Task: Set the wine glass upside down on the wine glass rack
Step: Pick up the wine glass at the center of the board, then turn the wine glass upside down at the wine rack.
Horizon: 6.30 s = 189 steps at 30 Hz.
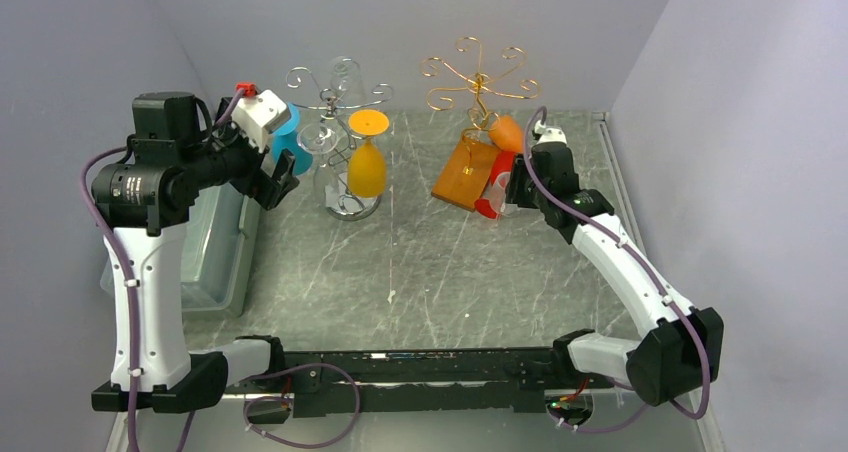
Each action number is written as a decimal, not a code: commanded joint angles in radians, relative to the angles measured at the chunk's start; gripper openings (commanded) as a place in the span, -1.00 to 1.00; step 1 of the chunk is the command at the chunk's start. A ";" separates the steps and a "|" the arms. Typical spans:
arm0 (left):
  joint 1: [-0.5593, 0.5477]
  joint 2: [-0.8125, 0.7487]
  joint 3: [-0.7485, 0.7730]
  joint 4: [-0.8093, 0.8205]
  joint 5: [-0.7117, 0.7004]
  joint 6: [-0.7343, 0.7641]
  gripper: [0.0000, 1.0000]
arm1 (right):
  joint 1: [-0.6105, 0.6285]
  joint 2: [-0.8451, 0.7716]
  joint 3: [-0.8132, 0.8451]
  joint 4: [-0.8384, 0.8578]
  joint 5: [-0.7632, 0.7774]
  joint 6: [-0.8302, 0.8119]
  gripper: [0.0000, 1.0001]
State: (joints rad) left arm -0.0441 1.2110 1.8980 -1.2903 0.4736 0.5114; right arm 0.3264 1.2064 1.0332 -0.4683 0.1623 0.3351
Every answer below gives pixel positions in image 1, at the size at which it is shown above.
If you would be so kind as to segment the blue plastic wine glass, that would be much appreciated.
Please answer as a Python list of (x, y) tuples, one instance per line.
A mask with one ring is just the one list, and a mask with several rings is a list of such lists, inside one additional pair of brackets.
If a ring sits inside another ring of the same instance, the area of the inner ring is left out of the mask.
[(298, 129), (300, 126), (300, 111), (292, 103), (286, 103), (290, 117), (279, 127), (273, 130), (271, 135), (271, 155), (277, 162), (283, 152), (289, 152), (294, 157), (293, 173), (300, 176), (309, 171), (313, 164), (313, 156), (306, 152), (298, 143)]

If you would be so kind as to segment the red plastic wine glass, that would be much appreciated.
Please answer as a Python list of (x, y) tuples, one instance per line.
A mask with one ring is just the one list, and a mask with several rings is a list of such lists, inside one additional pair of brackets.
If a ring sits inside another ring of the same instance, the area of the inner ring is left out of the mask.
[(515, 156), (514, 152), (502, 151), (496, 157), (483, 193), (474, 202), (475, 211), (483, 217), (498, 220), (518, 212), (517, 205), (506, 201), (506, 188)]

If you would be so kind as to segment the clear plain wine glass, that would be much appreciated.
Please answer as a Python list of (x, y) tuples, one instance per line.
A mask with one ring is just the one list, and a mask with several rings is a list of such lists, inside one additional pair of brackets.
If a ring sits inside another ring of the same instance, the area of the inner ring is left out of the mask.
[(298, 133), (298, 144), (313, 157), (315, 199), (325, 212), (336, 218), (342, 216), (339, 207), (342, 192), (339, 175), (330, 165), (330, 159), (336, 152), (339, 140), (339, 133), (324, 123), (308, 124)]

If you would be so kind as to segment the clear patterned wine glass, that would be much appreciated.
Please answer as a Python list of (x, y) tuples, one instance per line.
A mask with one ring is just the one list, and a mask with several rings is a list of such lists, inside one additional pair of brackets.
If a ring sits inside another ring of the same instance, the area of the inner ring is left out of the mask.
[(509, 179), (510, 174), (503, 173), (498, 176), (493, 184), (493, 196), (490, 203), (497, 219), (513, 217), (519, 212), (519, 207), (508, 201)]

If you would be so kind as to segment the yellow plastic wine glass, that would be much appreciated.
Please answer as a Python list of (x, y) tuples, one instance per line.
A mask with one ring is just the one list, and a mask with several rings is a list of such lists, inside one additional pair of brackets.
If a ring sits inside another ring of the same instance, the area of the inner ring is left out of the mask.
[(354, 112), (348, 124), (355, 135), (363, 138), (349, 162), (349, 189), (360, 197), (377, 197), (387, 183), (387, 165), (374, 139), (388, 130), (390, 121), (378, 110), (363, 109)]

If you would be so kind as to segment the clear plastic storage box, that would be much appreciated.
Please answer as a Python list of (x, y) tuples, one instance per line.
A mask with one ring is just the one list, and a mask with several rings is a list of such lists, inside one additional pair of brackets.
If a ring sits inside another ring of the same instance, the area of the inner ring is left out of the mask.
[(200, 193), (190, 210), (183, 249), (184, 315), (242, 315), (260, 212), (254, 200), (231, 185)]

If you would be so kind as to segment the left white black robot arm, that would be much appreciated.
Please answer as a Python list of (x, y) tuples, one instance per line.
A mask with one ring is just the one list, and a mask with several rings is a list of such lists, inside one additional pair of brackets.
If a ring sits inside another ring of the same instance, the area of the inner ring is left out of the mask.
[(216, 405), (250, 380), (272, 392), (287, 378), (281, 341), (247, 335), (191, 352), (182, 312), (182, 253), (191, 207), (208, 188), (231, 185), (266, 210), (298, 186), (283, 153), (265, 171), (272, 135), (293, 123), (277, 94), (241, 84), (217, 116), (189, 92), (154, 92), (132, 103), (123, 158), (82, 185), (103, 231), (115, 287), (117, 344), (109, 379), (91, 395), (98, 412), (182, 414)]

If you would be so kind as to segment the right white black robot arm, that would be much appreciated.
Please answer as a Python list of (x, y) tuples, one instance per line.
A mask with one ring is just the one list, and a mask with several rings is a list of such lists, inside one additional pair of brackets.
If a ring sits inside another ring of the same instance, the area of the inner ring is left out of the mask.
[(670, 403), (690, 418), (704, 416), (720, 366), (723, 319), (677, 292), (630, 240), (606, 197), (581, 187), (569, 147), (546, 143), (530, 158), (516, 156), (506, 201), (539, 210), (601, 274), (637, 329), (635, 340), (591, 329), (556, 339), (555, 381), (574, 387), (588, 375), (603, 376), (650, 406)]

